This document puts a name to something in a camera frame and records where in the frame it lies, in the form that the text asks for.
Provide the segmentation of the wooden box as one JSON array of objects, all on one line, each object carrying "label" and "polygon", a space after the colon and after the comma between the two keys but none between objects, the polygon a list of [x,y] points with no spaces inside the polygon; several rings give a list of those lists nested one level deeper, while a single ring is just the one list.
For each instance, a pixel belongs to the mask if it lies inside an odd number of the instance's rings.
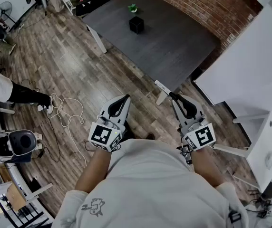
[{"label": "wooden box", "polygon": [[8,168],[4,165],[0,166],[0,176],[3,183],[0,184],[0,195],[4,194],[15,211],[18,211],[22,207],[26,206],[26,198],[17,184],[10,176]]}]

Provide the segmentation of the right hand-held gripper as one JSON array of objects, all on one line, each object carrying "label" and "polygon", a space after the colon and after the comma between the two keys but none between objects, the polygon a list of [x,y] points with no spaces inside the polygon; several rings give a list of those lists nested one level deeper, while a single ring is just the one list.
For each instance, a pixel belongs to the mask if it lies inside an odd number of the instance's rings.
[{"label": "right hand-held gripper", "polygon": [[172,107],[180,123],[182,148],[191,152],[214,143],[216,137],[213,126],[206,117],[201,117],[204,114],[201,104],[189,96],[180,96],[181,102],[172,100]]}]

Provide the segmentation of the white power strip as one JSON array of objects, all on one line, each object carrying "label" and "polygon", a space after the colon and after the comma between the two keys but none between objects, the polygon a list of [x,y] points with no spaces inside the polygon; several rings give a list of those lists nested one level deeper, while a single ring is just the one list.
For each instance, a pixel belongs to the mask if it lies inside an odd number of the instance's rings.
[{"label": "white power strip", "polygon": [[38,111],[43,111],[43,110],[47,110],[47,114],[51,114],[53,112],[53,98],[52,96],[49,97],[50,100],[49,100],[49,105],[48,106],[45,106],[45,105],[38,105],[37,108],[38,108]]}]

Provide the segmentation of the white desk control panel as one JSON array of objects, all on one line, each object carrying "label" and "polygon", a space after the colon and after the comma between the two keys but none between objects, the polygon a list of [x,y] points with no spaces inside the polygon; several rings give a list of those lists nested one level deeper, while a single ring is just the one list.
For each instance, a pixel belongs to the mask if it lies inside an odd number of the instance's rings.
[{"label": "white desk control panel", "polygon": [[166,87],[164,86],[161,82],[159,82],[158,80],[156,80],[155,82],[155,85],[157,85],[163,92],[165,92],[167,95],[169,95],[171,93],[171,91]]}]

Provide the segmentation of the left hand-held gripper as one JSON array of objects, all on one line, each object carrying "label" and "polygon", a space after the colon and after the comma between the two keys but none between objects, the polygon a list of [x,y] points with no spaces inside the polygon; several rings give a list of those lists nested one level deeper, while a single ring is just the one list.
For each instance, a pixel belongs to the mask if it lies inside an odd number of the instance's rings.
[{"label": "left hand-held gripper", "polygon": [[107,101],[102,107],[102,115],[98,115],[96,122],[91,125],[88,141],[107,152],[119,150],[130,104],[131,97],[128,94]]}]

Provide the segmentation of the person's white shirt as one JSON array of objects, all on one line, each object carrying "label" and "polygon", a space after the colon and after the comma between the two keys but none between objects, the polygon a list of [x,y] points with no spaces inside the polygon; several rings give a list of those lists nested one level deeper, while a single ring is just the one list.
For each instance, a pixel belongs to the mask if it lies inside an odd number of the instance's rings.
[{"label": "person's white shirt", "polygon": [[174,147],[129,139],[90,193],[66,193],[51,228],[248,228],[235,187],[211,186]]}]

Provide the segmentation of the black cube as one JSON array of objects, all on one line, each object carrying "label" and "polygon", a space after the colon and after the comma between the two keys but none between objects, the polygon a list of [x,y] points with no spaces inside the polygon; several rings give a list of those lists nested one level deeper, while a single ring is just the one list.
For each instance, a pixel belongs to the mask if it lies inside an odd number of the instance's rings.
[{"label": "black cube", "polygon": [[140,34],[144,30],[144,20],[135,16],[129,21],[129,26],[131,31]]}]

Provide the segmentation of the person's right forearm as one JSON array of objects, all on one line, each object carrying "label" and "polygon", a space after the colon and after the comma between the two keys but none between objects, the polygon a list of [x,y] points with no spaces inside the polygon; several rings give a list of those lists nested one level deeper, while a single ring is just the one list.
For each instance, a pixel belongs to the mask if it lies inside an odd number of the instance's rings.
[{"label": "person's right forearm", "polygon": [[224,178],[206,148],[191,152],[194,171],[201,175],[211,186],[224,183]]}]

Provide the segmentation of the dark grey table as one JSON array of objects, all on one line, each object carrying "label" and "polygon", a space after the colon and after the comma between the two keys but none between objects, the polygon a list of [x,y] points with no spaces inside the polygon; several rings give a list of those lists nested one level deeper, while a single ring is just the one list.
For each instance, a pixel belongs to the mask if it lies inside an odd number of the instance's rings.
[{"label": "dark grey table", "polygon": [[[136,13],[128,6],[136,4]],[[140,34],[129,21],[144,20]],[[111,0],[83,18],[138,68],[176,90],[219,45],[219,39],[192,17],[163,0]]]}]

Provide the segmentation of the black metal rack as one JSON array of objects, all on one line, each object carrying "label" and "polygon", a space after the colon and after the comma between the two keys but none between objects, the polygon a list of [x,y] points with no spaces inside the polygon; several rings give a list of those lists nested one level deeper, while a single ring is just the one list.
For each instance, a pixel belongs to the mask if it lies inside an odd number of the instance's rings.
[{"label": "black metal rack", "polygon": [[5,211],[4,216],[13,228],[39,228],[50,222],[47,215],[32,204],[15,211],[12,205],[7,203]]}]

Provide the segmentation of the black standing fan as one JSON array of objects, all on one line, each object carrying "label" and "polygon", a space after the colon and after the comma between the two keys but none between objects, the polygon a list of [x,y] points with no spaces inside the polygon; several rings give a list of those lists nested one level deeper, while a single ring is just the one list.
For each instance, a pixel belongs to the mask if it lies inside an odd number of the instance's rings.
[{"label": "black standing fan", "polygon": [[12,13],[12,4],[9,1],[5,1],[0,4],[0,18],[4,21],[9,19],[15,24],[16,22],[10,17],[11,13]]}]

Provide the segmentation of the small black device box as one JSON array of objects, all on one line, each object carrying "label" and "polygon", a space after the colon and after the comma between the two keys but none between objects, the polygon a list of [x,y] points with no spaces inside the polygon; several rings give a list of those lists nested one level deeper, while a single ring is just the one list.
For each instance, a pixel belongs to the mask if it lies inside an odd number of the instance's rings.
[{"label": "small black device box", "polygon": [[188,144],[186,144],[186,145],[182,145],[179,148],[179,150],[180,150],[180,154],[185,158],[186,164],[192,165],[193,161],[191,157],[191,152],[193,151],[193,149],[189,147]]}]

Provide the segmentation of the person's left forearm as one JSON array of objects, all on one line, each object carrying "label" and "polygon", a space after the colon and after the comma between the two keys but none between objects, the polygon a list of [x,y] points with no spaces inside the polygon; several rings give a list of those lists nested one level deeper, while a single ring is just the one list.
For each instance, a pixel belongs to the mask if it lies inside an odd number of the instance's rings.
[{"label": "person's left forearm", "polygon": [[111,155],[111,152],[97,149],[89,164],[80,175],[75,185],[75,190],[90,193],[103,181],[107,176]]}]

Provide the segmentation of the white and black machine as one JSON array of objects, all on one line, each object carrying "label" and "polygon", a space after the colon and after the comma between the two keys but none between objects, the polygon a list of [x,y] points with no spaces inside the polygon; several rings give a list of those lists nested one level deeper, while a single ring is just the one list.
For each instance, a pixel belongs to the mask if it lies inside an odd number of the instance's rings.
[{"label": "white and black machine", "polygon": [[42,149],[42,134],[30,130],[0,131],[0,163],[29,162]]}]

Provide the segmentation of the black case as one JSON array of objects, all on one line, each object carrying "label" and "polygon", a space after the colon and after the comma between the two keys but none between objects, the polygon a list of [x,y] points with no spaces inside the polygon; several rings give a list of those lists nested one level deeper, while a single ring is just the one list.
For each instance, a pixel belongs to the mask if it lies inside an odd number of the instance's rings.
[{"label": "black case", "polygon": [[88,14],[94,11],[96,8],[95,0],[81,0],[76,4],[75,15],[81,16]]}]

